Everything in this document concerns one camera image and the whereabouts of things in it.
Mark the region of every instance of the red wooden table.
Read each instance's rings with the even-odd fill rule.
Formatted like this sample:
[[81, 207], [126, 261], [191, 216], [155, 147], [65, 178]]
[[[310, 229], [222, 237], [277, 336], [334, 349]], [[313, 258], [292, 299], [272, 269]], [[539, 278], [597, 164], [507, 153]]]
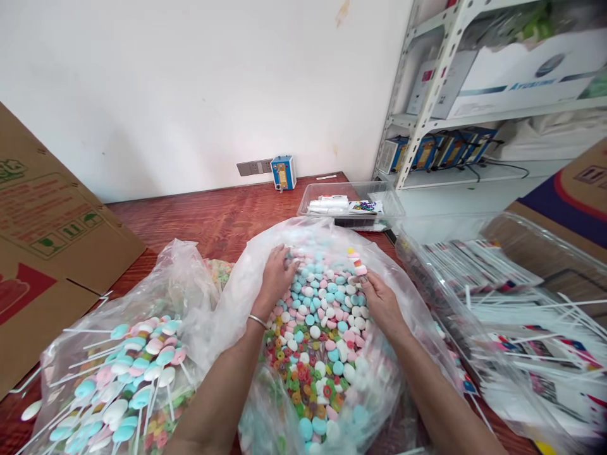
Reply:
[[[321, 183], [348, 181], [343, 173]], [[296, 215], [305, 187], [318, 183], [301, 178], [293, 191], [280, 194], [272, 183], [224, 188], [132, 202], [110, 204], [109, 208], [147, 245], [144, 254], [112, 286], [111, 298], [121, 297], [150, 273], [157, 254], [174, 238], [199, 242], [200, 254], [209, 259], [236, 262], [247, 241], [278, 222]], [[394, 246], [383, 233], [362, 233], [398, 262]], [[24, 393], [0, 402], [0, 455], [13, 455], [32, 434], [34, 421], [21, 422], [23, 410], [40, 399], [40, 381], [33, 381]], [[516, 436], [479, 399], [481, 408], [500, 442], [509, 453], [537, 455], [535, 446]], [[233, 450], [239, 453], [237, 445]]]

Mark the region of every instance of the packaging bag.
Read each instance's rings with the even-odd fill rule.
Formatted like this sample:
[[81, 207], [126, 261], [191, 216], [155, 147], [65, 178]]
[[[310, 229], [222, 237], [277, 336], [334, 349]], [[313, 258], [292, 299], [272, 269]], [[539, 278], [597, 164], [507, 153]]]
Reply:
[[[455, 362], [440, 340], [425, 303], [406, 273], [375, 243], [349, 229], [335, 226], [331, 219], [291, 218], [247, 243], [216, 310], [218, 314], [223, 313], [221, 318], [230, 320], [235, 328], [225, 332], [225, 336], [216, 333], [214, 340], [221, 349], [234, 344], [244, 333], [247, 316], [261, 288], [266, 260], [271, 249], [280, 243], [292, 250], [303, 250], [307, 255], [322, 255], [331, 263], [343, 264], [344, 267], [348, 267], [348, 248], [354, 248], [360, 253], [363, 263], [394, 290], [407, 325], [440, 366], [444, 376], [452, 384], [461, 383]], [[338, 436], [324, 440], [320, 450], [316, 447], [316, 453], [364, 453], [398, 402], [403, 378], [394, 351], [374, 325], [367, 331], [365, 346], [356, 360], [357, 379], [345, 394], [337, 421]], [[305, 454], [307, 450], [292, 399], [278, 372], [264, 363], [266, 345], [262, 348], [261, 362], [238, 427], [241, 448], [243, 452], [252, 454]]]
[[[152, 317], [167, 316], [168, 319], [182, 321], [175, 336], [179, 339], [178, 346], [183, 345], [187, 350], [188, 358], [185, 358], [183, 364], [189, 372], [189, 378], [179, 365], [175, 365], [176, 375], [171, 384], [170, 396], [167, 388], [159, 388], [149, 421], [150, 431], [146, 433], [145, 428], [142, 432], [143, 437], [138, 442], [138, 453], [160, 453], [171, 437], [181, 413], [208, 371], [204, 365], [212, 365], [220, 354], [212, 352], [208, 345], [199, 342], [202, 340], [202, 334], [212, 333], [213, 313], [223, 285], [222, 280], [214, 281], [211, 276], [211, 272], [216, 272], [218, 267], [223, 267], [223, 264], [213, 264], [209, 271], [196, 249], [195, 242], [175, 239], [158, 255], [154, 270], [128, 294], [109, 301], [84, 316], [71, 327], [70, 330], [74, 330], [73, 332], [63, 332], [40, 358], [42, 408], [35, 424], [34, 435], [63, 412], [74, 400], [74, 391], [78, 385], [86, 379], [91, 379], [98, 371], [95, 367], [106, 359], [101, 357], [85, 362], [87, 357], [94, 355], [95, 352], [117, 346], [117, 343], [122, 341], [108, 341], [91, 349], [83, 349], [84, 346], [109, 339], [109, 334], [81, 331], [111, 331], [121, 324], [132, 327], [137, 322]], [[198, 359], [200, 366], [193, 363], [192, 358]], [[78, 368], [70, 368], [77, 363], [82, 365]], [[90, 368], [93, 368], [90, 373], [52, 386], [53, 383], [68, 378], [70, 374], [78, 375], [79, 372]], [[169, 399], [173, 407], [173, 416], [169, 411]], [[74, 434], [80, 426], [82, 424], [74, 428]], [[118, 453], [132, 451], [134, 439], [122, 443]], [[50, 453], [64, 453], [69, 441], [69, 439], [59, 441]], [[53, 443], [49, 440], [49, 432], [46, 431], [30, 444], [24, 453], [42, 454], [51, 446]], [[110, 443], [95, 452], [101, 455], [110, 454], [112, 449], [113, 444]]]

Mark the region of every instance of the hand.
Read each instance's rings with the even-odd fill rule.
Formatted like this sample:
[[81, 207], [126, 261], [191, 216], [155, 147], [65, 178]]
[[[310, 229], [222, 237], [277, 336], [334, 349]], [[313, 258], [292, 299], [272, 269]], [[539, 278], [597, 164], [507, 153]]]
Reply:
[[367, 278], [368, 281], [361, 281], [360, 285], [369, 302], [371, 316], [380, 330], [386, 337], [402, 330], [408, 331], [394, 291], [375, 272], [368, 271]]
[[288, 252], [289, 248], [280, 244], [270, 251], [267, 259], [261, 290], [251, 310], [253, 316], [257, 316], [263, 321], [267, 321], [276, 302], [289, 289], [297, 271], [298, 262], [296, 260], [285, 269], [285, 258]]

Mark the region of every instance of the bracelet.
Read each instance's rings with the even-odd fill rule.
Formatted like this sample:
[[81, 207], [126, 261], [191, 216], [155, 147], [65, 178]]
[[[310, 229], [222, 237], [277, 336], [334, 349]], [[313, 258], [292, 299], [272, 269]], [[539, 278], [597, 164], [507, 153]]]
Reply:
[[260, 318], [258, 318], [257, 316], [253, 316], [253, 315], [249, 315], [248, 317], [249, 317], [249, 319], [252, 319], [252, 320], [254, 320], [254, 321], [257, 321], [258, 323], [260, 323], [261, 325], [263, 325], [263, 326], [264, 326], [264, 329], [265, 329], [265, 330], [267, 330], [267, 325], [266, 325], [266, 323], [265, 323], [265, 322], [263, 322], [263, 321], [262, 321]]

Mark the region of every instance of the clear plastic tray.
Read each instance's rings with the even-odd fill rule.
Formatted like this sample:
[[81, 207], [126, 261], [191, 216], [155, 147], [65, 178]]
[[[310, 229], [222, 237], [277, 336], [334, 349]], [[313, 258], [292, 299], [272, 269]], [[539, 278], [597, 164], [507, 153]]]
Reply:
[[[349, 201], [381, 201], [381, 214], [318, 214], [309, 210], [310, 201], [320, 196], [347, 196]], [[297, 216], [332, 217], [336, 226], [354, 229], [355, 231], [382, 232], [394, 227], [399, 218], [405, 216], [396, 192], [391, 184], [385, 181], [346, 182], [346, 183], [312, 183], [305, 189]]]
[[579, 286], [579, 277], [558, 276], [546, 280], [542, 292], [563, 292], [572, 301], [600, 300], [607, 297], [604, 292], [607, 283], [607, 266], [564, 242], [549, 231], [515, 214], [501, 212], [483, 215], [455, 215], [412, 217], [402, 220], [394, 229], [397, 235], [396, 253], [404, 268], [416, 283], [422, 297], [437, 313], [443, 325], [458, 344], [462, 360], [482, 386], [483, 381], [494, 378], [482, 377], [475, 369], [468, 355], [465, 340], [476, 337], [486, 341], [484, 355], [486, 364], [503, 380], [493, 387], [503, 388], [512, 395], [513, 406], [494, 409], [506, 424], [516, 433], [533, 440], [551, 445], [557, 453], [577, 453], [587, 450], [586, 444], [596, 440], [580, 440], [571, 437], [546, 407], [546, 400], [533, 391], [529, 379], [519, 370], [510, 357], [499, 352], [494, 343], [483, 335], [476, 316], [462, 304], [462, 301], [445, 285], [441, 272], [432, 264], [422, 245], [440, 241], [475, 240], [485, 238], [497, 241], [503, 252], [514, 262], [524, 260], [531, 272], [546, 278], [550, 263], [574, 261], [577, 270], [589, 277], [598, 286]]

